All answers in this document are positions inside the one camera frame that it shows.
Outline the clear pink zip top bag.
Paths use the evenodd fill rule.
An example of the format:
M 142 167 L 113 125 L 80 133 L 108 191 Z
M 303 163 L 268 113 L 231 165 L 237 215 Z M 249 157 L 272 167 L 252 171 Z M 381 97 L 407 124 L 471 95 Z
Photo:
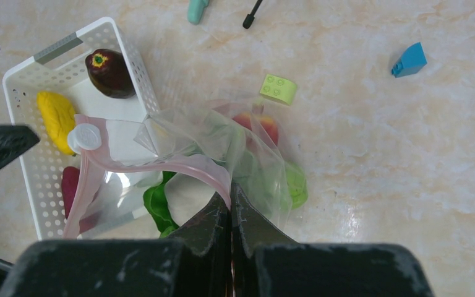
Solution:
M 271 116 L 279 128 L 278 146 L 232 120 L 245 112 Z M 170 108 L 141 122 L 78 114 L 68 136 L 80 154 L 80 175 L 64 238 L 89 238 L 149 214 L 143 194 L 180 173 L 215 189 L 227 208 L 232 183 L 275 226 L 291 213 L 285 163 L 295 163 L 280 123 L 264 100 L 215 100 L 201 106 Z M 80 233 L 79 223 L 94 213 L 95 227 Z

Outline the red toy apple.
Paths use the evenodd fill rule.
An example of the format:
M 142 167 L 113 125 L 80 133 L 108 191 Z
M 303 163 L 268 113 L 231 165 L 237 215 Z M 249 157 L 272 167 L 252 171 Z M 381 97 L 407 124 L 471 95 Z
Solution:
M 279 128 L 277 122 L 268 115 L 245 111 L 232 117 L 232 120 L 249 131 L 264 138 L 265 143 L 277 147 L 279 141 Z

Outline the green toy apple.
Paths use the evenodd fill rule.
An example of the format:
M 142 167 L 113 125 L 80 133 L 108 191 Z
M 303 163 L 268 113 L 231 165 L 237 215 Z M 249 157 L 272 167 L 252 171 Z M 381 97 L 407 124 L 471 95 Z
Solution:
M 292 209 L 303 206 L 308 200 L 307 179 L 304 170 L 297 164 L 285 163 L 286 182 L 292 200 Z

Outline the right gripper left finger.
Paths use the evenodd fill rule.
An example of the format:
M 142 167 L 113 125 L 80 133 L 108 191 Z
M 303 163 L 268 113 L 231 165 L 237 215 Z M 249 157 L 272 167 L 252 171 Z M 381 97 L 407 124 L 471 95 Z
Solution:
M 230 222 L 214 195 L 166 238 L 40 241 L 19 257 L 0 296 L 224 296 Z

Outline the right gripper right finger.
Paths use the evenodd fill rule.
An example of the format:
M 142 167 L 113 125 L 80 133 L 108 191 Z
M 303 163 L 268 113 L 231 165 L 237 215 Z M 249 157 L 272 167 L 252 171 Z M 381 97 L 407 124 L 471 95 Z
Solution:
M 433 296 L 420 262 L 397 244 L 299 243 L 231 186 L 236 296 Z

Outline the green toy napa cabbage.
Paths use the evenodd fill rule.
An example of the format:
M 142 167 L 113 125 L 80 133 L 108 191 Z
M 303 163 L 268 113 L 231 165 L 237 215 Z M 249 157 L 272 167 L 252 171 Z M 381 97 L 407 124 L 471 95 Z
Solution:
M 163 172 L 163 181 L 143 194 L 143 204 L 153 218 L 160 238 L 187 223 L 216 194 L 211 186 L 191 176 Z

